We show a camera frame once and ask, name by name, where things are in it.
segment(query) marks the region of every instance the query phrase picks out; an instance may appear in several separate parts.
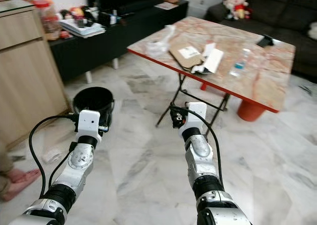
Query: cable wire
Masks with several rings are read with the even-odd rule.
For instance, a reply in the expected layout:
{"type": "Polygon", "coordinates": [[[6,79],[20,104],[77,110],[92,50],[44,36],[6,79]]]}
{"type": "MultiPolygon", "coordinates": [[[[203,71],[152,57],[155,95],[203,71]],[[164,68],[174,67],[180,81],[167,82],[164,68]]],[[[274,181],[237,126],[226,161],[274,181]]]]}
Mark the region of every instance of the cable wire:
{"type": "Polygon", "coordinates": [[[219,173],[219,179],[220,179],[221,185],[223,187],[219,143],[218,143],[218,139],[216,137],[216,134],[214,133],[213,129],[210,127],[209,123],[203,117],[201,117],[199,114],[197,114],[194,111],[191,111],[189,109],[181,108],[181,107],[177,107],[177,106],[170,106],[169,108],[170,108],[170,110],[174,110],[176,112],[177,111],[185,111],[185,112],[191,113],[191,114],[195,115],[197,118],[199,118],[207,126],[208,130],[211,132],[211,134],[213,136],[214,142],[216,143],[217,158],[218,158],[218,173],[219,173]]]}
{"type": "Polygon", "coordinates": [[[45,119],[43,119],[42,121],[40,121],[38,124],[35,125],[35,127],[32,129],[32,131],[30,132],[30,135],[29,135],[29,147],[30,147],[30,151],[31,151],[31,154],[32,154],[32,157],[33,159],[35,160],[35,163],[37,164],[37,166],[39,167],[40,169],[40,172],[41,172],[41,176],[42,176],[42,189],[41,189],[41,194],[40,194],[40,197],[41,198],[43,195],[44,195],[44,192],[45,192],[45,186],[46,186],[46,178],[45,178],[45,172],[43,170],[43,167],[40,163],[40,161],[38,160],[35,152],[34,152],[34,149],[33,149],[33,145],[32,145],[32,137],[33,137],[33,134],[34,132],[36,131],[36,129],[44,122],[50,120],[50,119],[53,119],[53,118],[69,118],[68,116],[62,116],[62,115],[55,115],[55,116],[50,116],[50,117],[47,117],[45,119]]]}
{"type": "Polygon", "coordinates": [[[53,172],[51,173],[51,176],[50,176],[50,179],[49,179],[49,188],[50,186],[52,185],[52,180],[53,180],[53,176],[54,174],[56,173],[56,171],[58,170],[58,168],[64,163],[64,161],[68,158],[69,154],[71,153],[72,151],[69,151],[67,153],[67,155],[64,157],[64,159],[57,165],[57,167],[55,167],[55,169],[53,170],[53,172]]]}

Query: marble table top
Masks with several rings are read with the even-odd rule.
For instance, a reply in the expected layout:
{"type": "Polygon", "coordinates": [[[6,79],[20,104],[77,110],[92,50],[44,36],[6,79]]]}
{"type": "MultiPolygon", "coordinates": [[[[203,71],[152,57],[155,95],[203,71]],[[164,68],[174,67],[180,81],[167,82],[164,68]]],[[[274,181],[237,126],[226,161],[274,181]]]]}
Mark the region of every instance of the marble table top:
{"type": "Polygon", "coordinates": [[[147,56],[146,44],[161,39],[166,29],[130,45],[128,50],[271,112],[282,109],[295,54],[293,45],[274,40],[274,46],[261,48],[256,45],[261,35],[194,17],[184,18],[174,25],[176,31],[169,41],[171,45],[189,43],[202,53],[206,44],[214,42],[216,48],[224,52],[215,74],[191,74],[170,53],[147,56]],[[242,75],[235,77],[229,72],[243,48],[250,49],[251,53],[242,75]]]}

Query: book stack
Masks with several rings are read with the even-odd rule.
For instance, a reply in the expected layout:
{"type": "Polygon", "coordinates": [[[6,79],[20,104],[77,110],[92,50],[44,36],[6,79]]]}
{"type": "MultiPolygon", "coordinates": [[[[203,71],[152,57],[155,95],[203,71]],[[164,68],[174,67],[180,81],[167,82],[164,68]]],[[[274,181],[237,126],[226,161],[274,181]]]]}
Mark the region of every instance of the book stack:
{"type": "Polygon", "coordinates": [[[60,20],[59,23],[61,24],[63,29],[67,30],[73,35],[82,38],[92,37],[94,35],[105,32],[105,29],[102,27],[102,25],[98,23],[94,23],[91,27],[84,28],[79,28],[74,19],[63,19],[60,20]]]}

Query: white tile floor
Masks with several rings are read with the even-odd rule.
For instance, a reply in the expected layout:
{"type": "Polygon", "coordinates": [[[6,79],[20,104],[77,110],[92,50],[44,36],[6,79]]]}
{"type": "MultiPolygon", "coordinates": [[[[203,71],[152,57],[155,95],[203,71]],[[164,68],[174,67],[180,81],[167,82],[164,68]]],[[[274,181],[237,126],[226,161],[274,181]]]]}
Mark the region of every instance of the white tile floor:
{"type": "MultiPolygon", "coordinates": [[[[93,172],[71,209],[66,224],[77,225],[193,225],[195,197],[187,180],[183,141],[167,116],[154,125],[177,87],[177,74],[163,66],[126,54],[120,68],[105,65],[66,84],[72,99],[90,86],[110,89],[116,98],[113,124],[95,153],[93,172]]],[[[203,92],[194,80],[191,93],[214,103],[221,92],[203,92]]],[[[213,128],[221,148],[224,186],[255,225],[317,224],[317,86],[291,76],[284,109],[266,112],[256,122],[240,119],[240,99],[231,97],[213,128]],[[298,85],[313,91],[308,95],[298,85]]],[[[192,100],[180,95],[177,104],[192,100]]],[[[208,117],[214,109],[208,109],[208,117]]],[[[36,152],[66,151],[73,125],[58,120],[38,132],[36,152]]],[[[25,155],[18,168],[35,168],[28,148],[21,144],[12,155],[25,155]]],[[[58,162],[45,164],[50,174],[58,162]]],[[[2,203],[0,224],[7,225],[40,192],[38,179],[10,202],[2,203]]]]}

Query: plush doll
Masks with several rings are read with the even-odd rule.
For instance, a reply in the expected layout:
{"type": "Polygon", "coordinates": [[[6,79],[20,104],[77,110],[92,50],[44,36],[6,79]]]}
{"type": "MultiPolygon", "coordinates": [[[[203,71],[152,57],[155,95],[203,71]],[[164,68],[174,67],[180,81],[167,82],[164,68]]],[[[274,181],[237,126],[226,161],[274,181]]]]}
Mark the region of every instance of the plush doll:
{"type": "Polygon", "coordinates": [[[311,24],[311,30],[308,31],[308,36],[317,40],[317,22],[311,24]]]}
{"type": "Polygon", "coordinates": [[[230,10],[228,18],[243,19],[250,18],[250,9],[246,8],[249,3],[246,0],[224,0],[223,4],[230,10]]]}

